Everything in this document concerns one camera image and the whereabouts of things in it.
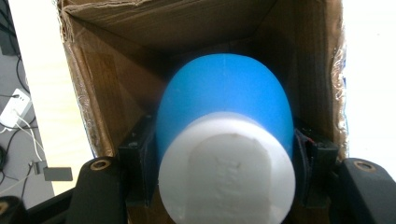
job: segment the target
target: cardboard box flap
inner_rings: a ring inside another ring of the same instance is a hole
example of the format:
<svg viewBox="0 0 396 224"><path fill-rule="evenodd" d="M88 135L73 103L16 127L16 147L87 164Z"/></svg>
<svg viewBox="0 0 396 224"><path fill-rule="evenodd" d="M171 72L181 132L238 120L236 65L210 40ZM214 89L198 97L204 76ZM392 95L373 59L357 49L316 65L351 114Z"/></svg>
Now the cardboard box flap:
<svg viewBox="0 0 396 224"><path fill-rule="evenodd" d="M64 12L148 49L176 54L253 35L274 2L174 0L139 6L108 2L68 6Z"/></svg>

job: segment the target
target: white surface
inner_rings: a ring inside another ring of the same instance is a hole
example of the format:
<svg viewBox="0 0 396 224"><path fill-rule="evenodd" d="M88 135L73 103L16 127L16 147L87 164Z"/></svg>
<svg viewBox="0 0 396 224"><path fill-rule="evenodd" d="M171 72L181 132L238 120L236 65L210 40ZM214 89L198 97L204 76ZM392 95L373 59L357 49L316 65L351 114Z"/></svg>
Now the white surface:
<svg viewBox="0 0 396 224"><path fill-rule="evenodd" d="M295 177L271 134L241 115L219 112L174 140L159 185L176 223L280 223L290 210Z"/></svg>
<svg viewBox="0 0 396 224"><path fill-rule="evenodd" d="M396 2L344 1L349 157L396 180Z"/></svg>
<svg viewBox="0 0 396 224"><path fill-rule="evenodd" d="M50 0L9 0L49 167L71 167L73 181L52 182L55 195L76 185L93 158L70 77L56 7Z"/></svg>
<svg viewBox="0 0 396 224"><path fill-rule="evenodd" d="M19 117L24 118L32 106L29 93L26 91L16 89L14 93L12 93L12 96L14 95L19 95L19 97L9 98L9 101L0 116L0 122L11 128L15 128L21 123Z"/></svg>

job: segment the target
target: blue and white cup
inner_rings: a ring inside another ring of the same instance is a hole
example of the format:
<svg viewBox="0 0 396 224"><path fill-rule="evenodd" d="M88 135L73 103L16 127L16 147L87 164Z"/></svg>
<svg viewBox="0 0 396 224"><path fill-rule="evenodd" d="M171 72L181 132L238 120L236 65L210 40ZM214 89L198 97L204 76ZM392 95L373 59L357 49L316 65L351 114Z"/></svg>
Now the blue and white cup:
<svg viewBox="0 0 396 224"><path fill-rule="evenodd" d="M290 106L263 64L234 54L187 63L165 90L156 131L160 193L176 223L280 223L289 212Z"/></svg>

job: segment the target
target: power strip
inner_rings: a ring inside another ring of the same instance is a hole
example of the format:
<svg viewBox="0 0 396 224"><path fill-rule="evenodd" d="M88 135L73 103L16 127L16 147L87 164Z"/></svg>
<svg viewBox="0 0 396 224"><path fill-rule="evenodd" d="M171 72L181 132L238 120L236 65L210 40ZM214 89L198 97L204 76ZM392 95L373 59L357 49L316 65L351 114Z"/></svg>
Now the power strip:
<svg viewBox="0 0 396 224"><path fill-rule="evenodd" d="M0 122L5 126L16 128L17 124L21 123L21 120L18 118L18 116L23 118L26 115L32 106L32 101L30 99L29 93L21 89L16 89L12 95L19 96L9 99L8 104L0 116Z"/></svg>

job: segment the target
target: cardboard box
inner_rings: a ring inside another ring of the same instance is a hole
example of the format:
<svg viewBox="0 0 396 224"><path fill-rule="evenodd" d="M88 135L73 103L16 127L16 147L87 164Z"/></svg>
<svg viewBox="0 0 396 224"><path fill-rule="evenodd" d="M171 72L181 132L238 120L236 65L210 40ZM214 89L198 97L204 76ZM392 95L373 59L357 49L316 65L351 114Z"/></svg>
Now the cardboard box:
<svg viewBox="0 0 396 224"><path fill-rule="evenodd" d="M157 109L180 66L220 52L265 64L293 116L345 146L341 0L63 0L59 8L97 155L114 155L138 118Z"/></svg>

